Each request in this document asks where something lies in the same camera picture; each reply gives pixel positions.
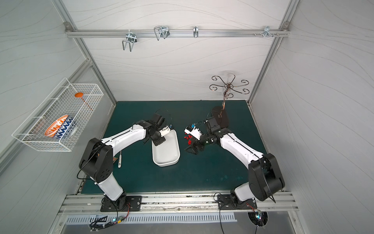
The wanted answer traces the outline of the white plastic storage box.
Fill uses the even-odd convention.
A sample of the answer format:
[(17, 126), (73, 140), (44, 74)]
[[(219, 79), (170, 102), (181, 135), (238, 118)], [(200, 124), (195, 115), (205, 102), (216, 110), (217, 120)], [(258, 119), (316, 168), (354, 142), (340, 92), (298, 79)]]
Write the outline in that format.
[(152, 142), (153, 162), (159, 167), (166, 167), (176, 164), (180, 159), (180, 149), (177, 133), (171, 130), (165, 135), (165, 141), (155, 146)]

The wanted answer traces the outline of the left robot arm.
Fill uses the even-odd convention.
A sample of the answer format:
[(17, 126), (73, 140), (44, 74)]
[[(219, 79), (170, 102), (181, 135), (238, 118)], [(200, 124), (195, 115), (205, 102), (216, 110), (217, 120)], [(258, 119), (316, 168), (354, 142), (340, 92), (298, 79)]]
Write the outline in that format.
[(165, 118), (154, 114), (151, 120), (140, 120), (130, 128), (107, 138), (89, 140), (79, 163), (84, 172), (103, 191), (111, 201), (118, 201), (125, 196), (124, 190), (113, 175), (113, 157), (132, 145), (144, 140), (152, 140), (155, 146), (166, 141), (165, 135), (171, 131), (170, 126), (163, 127)]

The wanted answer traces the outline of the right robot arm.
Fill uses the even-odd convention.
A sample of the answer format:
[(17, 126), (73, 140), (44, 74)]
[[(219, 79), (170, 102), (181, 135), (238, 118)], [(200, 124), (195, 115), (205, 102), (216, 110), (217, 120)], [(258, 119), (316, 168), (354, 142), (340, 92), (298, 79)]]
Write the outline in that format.
[(249, 199), (265, 201), (285, 187), (278, 161), (273, 154), (263, 154), (251, 148), (230, 129), (222, 128), (214, 117), (205, 120), (204, 124), (206, 133), (202, 133), (195, 124), (185, 128), (185, 134), (192, 137), (185, 151), (196, 155), (206, 146), (218, 144), (233, 154), (248, 170), (248, 182), (232, 191), (234, 199), (240, 202)]

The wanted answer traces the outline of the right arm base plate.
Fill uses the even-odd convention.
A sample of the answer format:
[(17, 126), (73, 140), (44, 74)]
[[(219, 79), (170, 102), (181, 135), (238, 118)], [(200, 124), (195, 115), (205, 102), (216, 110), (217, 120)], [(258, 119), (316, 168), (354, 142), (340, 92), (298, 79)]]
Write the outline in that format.
[(214, 200), (217, 202), (219, 210), (257, 210), (255, 199), (240, 201), (233, 194), (216, 193)]

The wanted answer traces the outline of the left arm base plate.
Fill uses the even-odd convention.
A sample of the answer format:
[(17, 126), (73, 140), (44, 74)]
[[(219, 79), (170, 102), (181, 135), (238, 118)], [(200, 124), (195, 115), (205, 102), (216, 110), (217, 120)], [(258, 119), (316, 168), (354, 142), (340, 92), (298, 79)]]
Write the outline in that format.
[(112, 201), (108, 197), (101, 200), (101, 212), (138, 212), (142, 202), (142, 196), (121, 196), (118, 200)]

